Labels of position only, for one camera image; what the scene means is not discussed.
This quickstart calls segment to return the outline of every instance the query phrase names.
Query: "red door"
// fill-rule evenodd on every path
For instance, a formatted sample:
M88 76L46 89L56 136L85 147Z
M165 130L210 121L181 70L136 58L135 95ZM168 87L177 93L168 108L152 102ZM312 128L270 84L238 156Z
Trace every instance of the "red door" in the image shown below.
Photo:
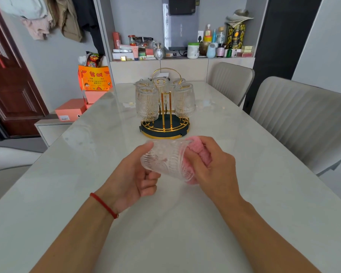
M7 137L38 136L48 110L0 14L0 124Z

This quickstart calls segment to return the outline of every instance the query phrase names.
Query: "orange box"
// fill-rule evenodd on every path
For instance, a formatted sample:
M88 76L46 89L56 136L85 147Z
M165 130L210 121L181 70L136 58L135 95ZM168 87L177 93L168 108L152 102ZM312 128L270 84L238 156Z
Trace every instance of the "orange box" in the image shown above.
M55 111L61 122L74 122L86 111L86 106L83 99L71 99Z
M83 91L109 91L112 88L110 69L78 65L78 83Z
M87 102L95 103L99 98L101 98L107 91L85 91Z
M93 103L86 103L85 105L86 105L86 109L89 109L93 105Z

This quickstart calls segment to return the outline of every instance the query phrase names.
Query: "chair backrest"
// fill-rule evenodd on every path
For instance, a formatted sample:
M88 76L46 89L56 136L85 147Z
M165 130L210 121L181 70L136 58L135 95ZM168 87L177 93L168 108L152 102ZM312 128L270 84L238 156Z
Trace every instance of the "chair backrest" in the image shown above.
M269 77L250 116L315 174L341 161L341 94Z
M216 64L209 84L240 106L254 79L254 70L230 63Z
M32 165L42 153L0 147L0 170Z

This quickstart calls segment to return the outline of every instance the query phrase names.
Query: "barcode sticker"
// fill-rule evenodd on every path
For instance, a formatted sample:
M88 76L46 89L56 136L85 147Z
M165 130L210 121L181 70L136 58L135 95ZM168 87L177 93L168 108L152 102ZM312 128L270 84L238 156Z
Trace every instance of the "barcode sticker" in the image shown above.
M69 121L69 116L59 116L61 121Z

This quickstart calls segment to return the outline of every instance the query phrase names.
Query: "marble table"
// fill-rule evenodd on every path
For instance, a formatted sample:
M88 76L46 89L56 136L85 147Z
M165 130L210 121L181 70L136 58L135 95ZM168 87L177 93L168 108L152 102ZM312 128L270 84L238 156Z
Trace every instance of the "marble table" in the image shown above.
M187 136L213 136L236 158L243 197L322 272L341 273L341 200L273 136L204 82ZM134 85L81 116L0 200L0 273L27 273L120 160L147 138ZM163 176L115 220L95 272L252 272L198 186Z

